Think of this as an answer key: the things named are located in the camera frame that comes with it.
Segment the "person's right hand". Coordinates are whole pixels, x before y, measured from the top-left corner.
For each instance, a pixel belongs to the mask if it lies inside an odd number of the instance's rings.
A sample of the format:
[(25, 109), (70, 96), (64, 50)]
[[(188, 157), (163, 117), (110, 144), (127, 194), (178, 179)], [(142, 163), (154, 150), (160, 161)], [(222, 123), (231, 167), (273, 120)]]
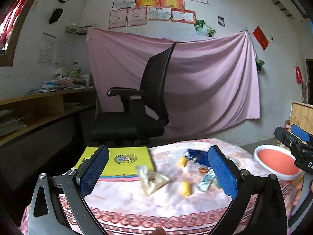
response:
[(301, 197), (301, 192), (303, 188), (305, 172), (301, 172), (301, 174), (294, 180), (291, 181), (290, 185), (293, 188), (292, 193), (292, 202), (289, 203), (290, 206), (295, 207), (298, 204), (298, 201)]

